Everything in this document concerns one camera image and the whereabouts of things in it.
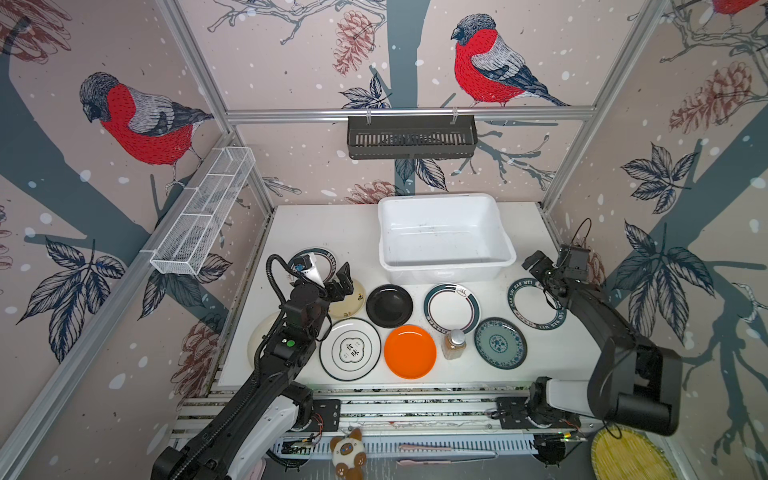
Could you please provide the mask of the cream yellow small plate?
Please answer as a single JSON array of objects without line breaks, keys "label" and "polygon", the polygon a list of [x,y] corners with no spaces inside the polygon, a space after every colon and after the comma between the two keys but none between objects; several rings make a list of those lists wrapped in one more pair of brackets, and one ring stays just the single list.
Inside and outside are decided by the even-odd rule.
[{"label": "cream yellow small plate", "polygon": [[329,306],[329,314],[333,321],[354,317],[365,305],[366,290],[363,285],[353,279],[353,292],[342,301]]}]

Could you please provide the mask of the green red rimmed white plate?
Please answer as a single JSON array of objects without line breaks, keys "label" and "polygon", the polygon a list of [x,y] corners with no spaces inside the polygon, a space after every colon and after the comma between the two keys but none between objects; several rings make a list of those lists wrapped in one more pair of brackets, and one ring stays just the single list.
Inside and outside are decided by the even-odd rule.
[{"label": "green red rimmed white plate", "polygon": [[316,265],[319,273],[323,278],[323,283],[329,282],[337,271],[337,260],[335,255],[330,251],[322,247],[310,247],[295,253],[291,259],[298,254],[314,253],[316,256]]}]

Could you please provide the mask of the green ring lettered plate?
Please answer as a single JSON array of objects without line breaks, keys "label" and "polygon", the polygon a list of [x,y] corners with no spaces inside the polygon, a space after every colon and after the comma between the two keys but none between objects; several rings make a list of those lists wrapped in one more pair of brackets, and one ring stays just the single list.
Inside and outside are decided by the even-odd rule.
[{"label": "green ring lettered plate", "polygon": [[540,282],[523,278],[513,282],[507,292],[511,312],[524,325],[540,331],[561,327],[567,317],[566,310],[551,299]]}]

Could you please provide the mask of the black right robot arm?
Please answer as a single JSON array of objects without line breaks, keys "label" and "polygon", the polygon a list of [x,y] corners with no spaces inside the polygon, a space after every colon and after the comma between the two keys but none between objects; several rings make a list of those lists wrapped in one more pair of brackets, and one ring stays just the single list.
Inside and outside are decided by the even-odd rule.
[{"label": "black right robot arm", "polygon": [[537,424],[580,415],[670,436],[679,426],[681,357],[639,333],[610,305],[601,287],[586,281],[587,256],[583,249],[564,246],[555,261],[538,250],[522,263],[547,296],[581,321],[600,348],[587,381],[537,378],[530,388],[527,415]]}]

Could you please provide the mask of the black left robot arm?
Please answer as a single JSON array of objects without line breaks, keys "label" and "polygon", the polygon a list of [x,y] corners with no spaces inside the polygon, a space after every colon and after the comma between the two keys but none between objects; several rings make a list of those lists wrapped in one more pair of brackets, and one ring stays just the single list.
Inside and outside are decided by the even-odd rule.
[{"label": "black left robot arm", "polygon": [[152,479],[247,479],[283,434],[311,421],[313,391],[296,377],[330,333],[323,327],[331,324],[329,306],[354,291],[350,265],[320,284],[272,254],[266,274],[280,311],[254,353],[252,373],[182,449],[159,455]]}]

